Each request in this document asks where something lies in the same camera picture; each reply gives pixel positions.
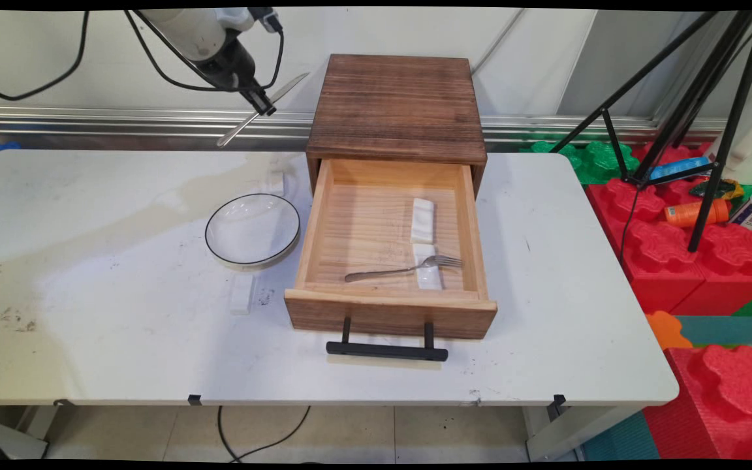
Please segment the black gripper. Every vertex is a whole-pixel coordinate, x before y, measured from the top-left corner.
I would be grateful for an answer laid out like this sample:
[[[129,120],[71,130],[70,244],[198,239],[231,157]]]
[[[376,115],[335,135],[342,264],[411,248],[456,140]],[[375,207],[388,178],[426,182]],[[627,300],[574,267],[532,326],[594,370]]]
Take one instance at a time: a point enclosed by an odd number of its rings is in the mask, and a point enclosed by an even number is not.
[[[260,116],[271,116],[274,102],[266,90],[274,85],[260,86],[255,78],[255,62],[239,40],[227,40],[210,57],[210,83],[218,89],[240,89],[240,95]]]

